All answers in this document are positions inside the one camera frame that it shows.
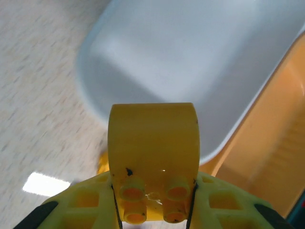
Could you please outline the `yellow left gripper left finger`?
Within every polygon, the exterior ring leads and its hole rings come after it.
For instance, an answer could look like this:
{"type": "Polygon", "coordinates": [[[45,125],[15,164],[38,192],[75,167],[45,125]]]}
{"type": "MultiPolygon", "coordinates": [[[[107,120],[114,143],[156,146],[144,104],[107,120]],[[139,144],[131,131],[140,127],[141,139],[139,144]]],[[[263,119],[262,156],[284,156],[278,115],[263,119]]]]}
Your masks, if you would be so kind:
{"type": "Polygon", "coordinates": [[[109,171],[77,183],[47,199],[17,229],[120,229],[109,171]]]}

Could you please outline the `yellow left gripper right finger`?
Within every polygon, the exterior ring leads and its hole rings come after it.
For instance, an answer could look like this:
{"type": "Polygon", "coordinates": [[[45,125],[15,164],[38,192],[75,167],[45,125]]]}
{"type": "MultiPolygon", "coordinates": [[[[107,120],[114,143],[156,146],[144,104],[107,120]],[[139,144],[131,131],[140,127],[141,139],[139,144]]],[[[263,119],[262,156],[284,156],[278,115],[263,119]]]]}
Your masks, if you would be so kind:
{"type": "Polygon", "coordinates": [[[271,204],[226,181],[199,172],[189,229],[291,229],[271,204]]]}

